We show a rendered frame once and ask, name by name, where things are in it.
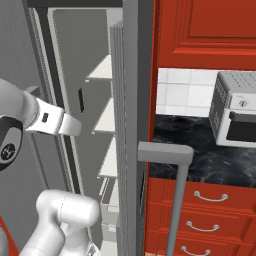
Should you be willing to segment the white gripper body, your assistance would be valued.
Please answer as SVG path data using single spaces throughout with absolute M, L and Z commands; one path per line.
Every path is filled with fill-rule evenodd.
M 69 114 L 64 114 L 58 133 L 66 136 L 79 136 L 81 129 L 82 124 L 78 119 Z

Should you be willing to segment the red upper cupboard door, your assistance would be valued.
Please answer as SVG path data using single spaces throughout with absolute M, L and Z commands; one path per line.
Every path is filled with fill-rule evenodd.
M 160 68 L 256 70 L 256 0 L 160 0 Z

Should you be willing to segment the white toaster oven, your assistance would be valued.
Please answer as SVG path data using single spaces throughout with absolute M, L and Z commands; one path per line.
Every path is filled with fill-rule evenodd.
M 256 71 L 220 71 L 209 120 L 219 146 L 256 149 Z

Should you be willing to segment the red drawer front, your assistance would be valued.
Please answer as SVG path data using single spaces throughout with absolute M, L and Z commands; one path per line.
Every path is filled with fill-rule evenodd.
M 168 232 L 171 213 L 171 205 L 150 203 L 148 229 L 150 231 Z M 211 229 L 214 224 L 218 224 L 220 228 L 212 233 L 199 232 L 186 226 L 186 221 L 192 221 L 195 227 L 201 229 Z M 256 217 L 246 214 L 240 215 L 230 212 L 224 213 L 183 207 L 180 213 L 178 233 L 253 243 L 256 241 Z
M 150 178 L 149 201 L 151 203 L 171 205 L 173 203 L 176 181 L 171 179 Z M 203 197 L 220 198 L 228 194 L 228 200 L 223 202 L 207 202 L 194 196 L 194 191 L 200 191 Z M 236 187 L 228 185 L 186 182 L 183 206 L 216 211 L 255 214 L 256 188 Z
M 168 234 L 164 232 L 148 231 L 146 238 L 146 252 L 166 253 Z M 188 235 L 178 235 L 174 249 L 174 256 L 188 256 L 180 247 L 186 246 L 190 252 L 202 254 L 206 249 L 211 250 L 209 256 L 256 256 L 256 245 L 233 241 L 204 239 Z

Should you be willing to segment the white fridge shelf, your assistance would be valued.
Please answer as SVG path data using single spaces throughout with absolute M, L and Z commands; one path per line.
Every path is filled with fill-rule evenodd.
M 96 132 L 114 133 L 115 132 L 114 102 L 112 98 L 110 98 L 108 103 L 106 104 L 92 132 L 93 133 L 96 133 Z
M 112 61 L 111 56 L 107 55 L 96 68 L 85 78 L 85 81 L 91 80 L 111 80 L 112 79 Z
M 117 177 L 117 156 L 116 156 L 116 139 L 112 138 L 106 156 L 100 168 L 99 177 Z

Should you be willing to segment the white fridge drawer bin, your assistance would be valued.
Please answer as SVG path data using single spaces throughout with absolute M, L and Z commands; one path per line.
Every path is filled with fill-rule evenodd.
M 118 256 L 117 219 L 119 215 L 118 180 L 105 178 L 100 190 L 103 243 L 102 256 Z

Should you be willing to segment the grey fridge door with gasket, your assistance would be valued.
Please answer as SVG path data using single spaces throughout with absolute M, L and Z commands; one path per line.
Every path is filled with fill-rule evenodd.
M 0 78 L 20 89 L 37 86 L 45 101 L 62 106 L 42 51 L 26 0 L 0 0 Z M 26 244 L 37 224 L 38 195 L 46 188 L 74 189 L 71 153 L 66 136 L 26 133 L 17 159 L 0 172 L 0 217 L 17 248 Z

